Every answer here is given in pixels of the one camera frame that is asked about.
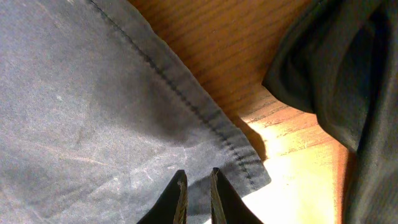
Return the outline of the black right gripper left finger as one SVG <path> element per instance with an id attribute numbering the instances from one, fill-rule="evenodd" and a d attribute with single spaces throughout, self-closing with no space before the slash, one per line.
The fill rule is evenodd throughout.
<path id="1" fill-rule="evenodd" d="M 187 207 L 187 176 L 184 170 L 178 170 L 154 206 L 137 224 L 186 224 Z"/>

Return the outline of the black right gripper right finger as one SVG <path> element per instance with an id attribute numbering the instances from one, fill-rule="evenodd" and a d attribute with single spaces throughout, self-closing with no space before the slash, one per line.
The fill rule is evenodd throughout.
<path id="1" fill-rule="evenodd" d="M 262 224 L 219 168 L 213 168 L 210 183 L 212 224 Z"/>

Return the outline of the dark blue denim shorts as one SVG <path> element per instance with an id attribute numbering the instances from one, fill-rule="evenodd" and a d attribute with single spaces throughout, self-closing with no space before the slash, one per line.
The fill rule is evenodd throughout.
<path id="1" fill-rule="evenodd" d="M 1 2 L 2 223 L 137 223 L 179 169 L 205 223 L 214 167 L 241 196 L 271 181 L 131 3 Z"/>

